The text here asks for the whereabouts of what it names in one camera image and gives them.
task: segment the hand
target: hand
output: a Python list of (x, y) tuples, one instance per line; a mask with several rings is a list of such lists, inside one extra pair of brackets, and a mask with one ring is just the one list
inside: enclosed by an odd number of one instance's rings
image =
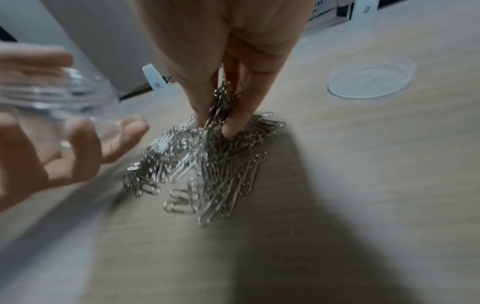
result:
[[(4, 66), (70, 67), (71, 55), (58, 47), (0, 43)], [(136, 146), (149, 126), (139, 116), (121, 121), (122, 133), (102, 146), (90, 120), (66, 123), (71, 151), (45, 151), (36, 147), (14, 116), (0, 112), (0, 211), (32, 194), (95, 177), (102, 164), (115, 162)]]
[(241, 131), (270, 90), (309, 19), (312, 0), (130, 0), (183, 87), (198, 126), (210, 115), (217, 72), (238, 102), (223, 135)]

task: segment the wooden desk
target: wooden desk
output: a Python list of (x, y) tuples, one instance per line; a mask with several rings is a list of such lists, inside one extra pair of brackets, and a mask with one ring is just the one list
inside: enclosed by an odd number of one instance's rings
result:
[[(229, 220), (165, 214), (168, 189), (117, 195), (125, 164), (64, 199), (53, 213), (116, 195), (80, 302), (477, 303), (479, 14), (477, 0), (411, 0), (371, 25), (309, 28), (261, 106), (288, 128)], [(417, 62), (403, 91), (328, 93), (334, 69), (385, 57)], [(130, 107), (152, 126), (143, 147), (191, 112), (177, 86)]]

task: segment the pile of paper clips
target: pile of paper clips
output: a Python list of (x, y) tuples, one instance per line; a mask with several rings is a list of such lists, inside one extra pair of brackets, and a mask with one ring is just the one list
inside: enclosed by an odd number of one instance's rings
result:
[(263, 112), (252, 117), (245, 131), (228, 140), (222, 135), (222, 125), (237, 97), (231, 97), (224, 83), (215, 90), (214, 98), (204, 129), (195, 127), (194, 117), (172, 127), (145, 149), (143, 158), (131, 164), (123, 177), (124, 187), (141, 197), (144, 193), (157, 195), (162, 184), (175, 184), (194, 172), (186, 189), (170, 191), (171, 199), (163, 208), (169, 213), (196, 213), (202, 227), (217, 213), (230, 217), (238, 196), (252, 191), (259, 167), (269, 157), (266, 152), (254, 155), (254, 147), (285, 127), (284, 122), (267, 119), (273, 112)]

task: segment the plastic lid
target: plastic lid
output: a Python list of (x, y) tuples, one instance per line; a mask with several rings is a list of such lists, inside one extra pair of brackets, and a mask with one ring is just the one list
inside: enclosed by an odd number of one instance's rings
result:
[(417, 64), (407, 58), (340, 68), (330, 76), (329, 91), (345, 98), (373, 98), (395, 93), (409, 84)]

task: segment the transparent lid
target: transparent lid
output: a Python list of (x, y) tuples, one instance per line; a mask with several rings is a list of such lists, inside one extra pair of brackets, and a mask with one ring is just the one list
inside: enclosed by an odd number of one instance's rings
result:
[(0, 105), (84, 107), (114, 97), (106, 78), (76, 69), (0, 68)]
[(417, 64), (407, 58), (381, 60), (340, 68), (330, 76), (329, 91), (344, 98), (373, 98), (400, 91), (409, 84)]

